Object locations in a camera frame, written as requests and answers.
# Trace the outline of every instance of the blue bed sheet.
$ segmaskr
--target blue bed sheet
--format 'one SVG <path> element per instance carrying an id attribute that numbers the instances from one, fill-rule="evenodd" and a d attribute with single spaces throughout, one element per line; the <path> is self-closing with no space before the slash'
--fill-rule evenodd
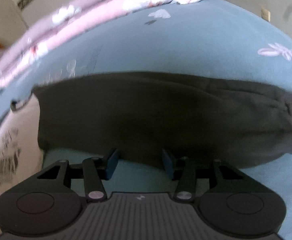
<path id="1" fill-rule="evenodd" d="M 149 16 L 158 9 L 165 9 L 171 17 Z M 35 84 L 122 71 L 255 81 L 292 91 L 292 39 L 261 18 L 223 0 L 168 4 L 138 11 L 83 33 L 36 61 L 2 93 L 0 117 L 12 99 L 28 97 Z M 142 169 L 148 175 L 152 169 L 123 163 L 119 173 L 126 167 L 131 167 L 129 171 Z M 292 155 L 243 171 L 285 200 L 288 211 L 280 235 L 292 240 Z M 154 179 L 144 179 L 144 188 L 151 188 L 149 184 L 153 182 Z M 136 185 L 130 182 L 116 190 L 134 191 Z M 114 187 L 110 184 L 107 189 L 111 191 Z"/>

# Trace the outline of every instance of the white flower pattern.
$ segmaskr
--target white flower pattern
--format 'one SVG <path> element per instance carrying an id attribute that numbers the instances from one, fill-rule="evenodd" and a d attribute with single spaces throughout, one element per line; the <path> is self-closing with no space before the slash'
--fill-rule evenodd
<path id="1" fill-rule="evenodd" d="M 268 44 L 270 48 L 262 48 L 258 50 L 258 54 L 268 57 L 276 57 L 282 55 L 287 61 L 292 60 L 292 49 L 288 49 L 281 44 Z"/>

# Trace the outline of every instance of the pink blanket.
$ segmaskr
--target pink blanket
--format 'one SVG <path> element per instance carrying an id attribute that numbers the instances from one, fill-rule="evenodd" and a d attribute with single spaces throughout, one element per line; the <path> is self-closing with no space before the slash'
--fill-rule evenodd
<path id="1" fill-rule="evenodd" d="M 76 6 L 78 1 L 75 0 L 72 5 L 61 8 L 55 14 L 49 16 L 49 21 L 55 25 L 55 28 L 45 34 L 42 34 L 43 30 L 41 29 L 42 37 L 38 38 L 35 43 L 31 38 L 28 38 L 28 43 L 33 44 L 33 46 L 28 48 L 22 57 L 17 60 L 14 58 L 11 63 L 8 63 L 16 52 L 14 50 L 6 52 L 0 60 L 0 71 L 4 73 L 5 68 L 2 66 L 5 64 L 9 65 L 9 70 L 0 77 L 0 88 L 5 87 L 37 58 L 96 25 L 144 8 L 170 2 L 188 4 L 199 1 L 201 0 L 105 0 L 100 3 L 96 2 L 95 6 L 83 13 L 82 8 Z"/>

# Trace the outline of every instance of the folded dark clothing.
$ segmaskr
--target folded dark clothing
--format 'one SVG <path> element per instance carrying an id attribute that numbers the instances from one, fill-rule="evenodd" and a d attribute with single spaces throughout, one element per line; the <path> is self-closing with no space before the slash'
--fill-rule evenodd
<path id="1" fill-rule="evenodd" d="M 153 72 L 35 87 L 39 146 L 161 166 L 161 150 L 252 167 L 292 154 L 292 93 L 276 86 Z"/>

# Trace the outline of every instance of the white logo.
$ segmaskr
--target white logo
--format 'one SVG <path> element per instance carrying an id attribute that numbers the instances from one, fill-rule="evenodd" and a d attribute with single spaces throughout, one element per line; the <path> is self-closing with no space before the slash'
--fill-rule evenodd
<path id="1" fill-rule="evenodd" d="M 146 198 L 146 197 L 143 195 L 141 195 L 140 197 L 136 197 L 136 199 L 138 199 L 138 200 L 143 200 L 144 198 Z"/>

